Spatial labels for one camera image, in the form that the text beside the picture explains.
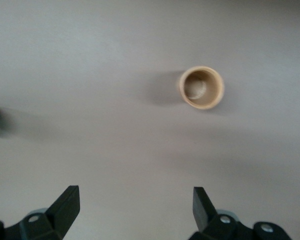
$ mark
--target metal screw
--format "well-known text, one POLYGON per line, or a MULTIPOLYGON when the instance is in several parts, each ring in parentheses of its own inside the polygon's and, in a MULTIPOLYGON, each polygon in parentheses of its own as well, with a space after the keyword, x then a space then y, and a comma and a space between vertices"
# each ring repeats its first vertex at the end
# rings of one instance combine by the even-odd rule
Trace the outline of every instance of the metal screw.
POLYGON ((229 224, 229 223, 231 223, 230 218, 227 217, 227 216, 221 216, 221 217, 220 217, 220 220, 221 220, 221 222, 223 222, 224 224, 229 224))
POLYGON ((32 217, 29 218, 28 222, 29 223, 33 223, 35 221, 37 221, 39 219, 39 216, 38 215, 34 215, 32 217))
POLYGON ((263 231, 265 231, 267 233, 273 233, 274 232, 274 229, 268 224, 262 224, 261 228, 262 228, 263 231))

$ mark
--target gray surface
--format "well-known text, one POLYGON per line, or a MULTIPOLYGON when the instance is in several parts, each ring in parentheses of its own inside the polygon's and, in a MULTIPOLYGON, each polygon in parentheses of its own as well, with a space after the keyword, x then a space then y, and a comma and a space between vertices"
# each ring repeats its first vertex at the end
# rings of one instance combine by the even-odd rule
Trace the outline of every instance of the gray surface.
POLYGON ((0 1, 0 219, 80 186, 66 240, 186 240, 193 186, 300 240, 300 1, 0 1), (220 105, 183 103, 206 65, 220 105))

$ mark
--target paper cup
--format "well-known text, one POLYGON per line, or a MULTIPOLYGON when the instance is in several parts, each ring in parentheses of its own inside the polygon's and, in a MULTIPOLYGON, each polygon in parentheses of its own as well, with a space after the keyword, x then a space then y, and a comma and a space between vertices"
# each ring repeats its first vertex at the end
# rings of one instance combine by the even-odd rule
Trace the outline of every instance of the paper cup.
POLYGON ((219 73, 207 66, 195 66, 185 71, 178 88, 184 101, 197 109, 211 109, 224 96, 224 82, 219 73))

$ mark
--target beige cup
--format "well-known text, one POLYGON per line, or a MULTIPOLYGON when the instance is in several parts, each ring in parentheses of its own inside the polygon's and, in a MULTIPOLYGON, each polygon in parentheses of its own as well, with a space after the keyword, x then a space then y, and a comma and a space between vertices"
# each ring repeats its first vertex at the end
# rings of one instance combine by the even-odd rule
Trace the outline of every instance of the beige cup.
POLYGON ((179 79, 178 89, 188 104, 197 109, 211 109, 224 96, 224 82, 218 72, 207 66, 195 66, 179 79))

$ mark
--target cup rim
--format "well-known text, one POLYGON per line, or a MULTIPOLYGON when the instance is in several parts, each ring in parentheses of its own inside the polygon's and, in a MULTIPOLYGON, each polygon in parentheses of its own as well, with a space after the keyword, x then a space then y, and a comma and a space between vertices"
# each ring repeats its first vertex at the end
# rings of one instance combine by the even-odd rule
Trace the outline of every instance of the cup rim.
POLYGON ((187 71, 185 71, 181 75, 180 80, 179 80, 179 91, 185 102, 187 102, 188 104, 190 104, 191 106, 193 106, 197 109, 206 110, 206 109, 211 109, 211 108, 215 107, 221 101, 221 99, 224 96, 225 86, 224 86, 224 81, 223 81, 222 77, 216 70, 214 70, 208 66, 194 66, 194 67, 189 68, 187 71), (190 74, 192 74, 194 72, 209 73, 213 76, 213 78, 212 78, 213 81, 216 82, 216 86, 217 86, 216 98, 214 98, 211 102, 209 102, 207 104, 195 104, 187 97, 187 95, 185 93, 186 79, 190 74))

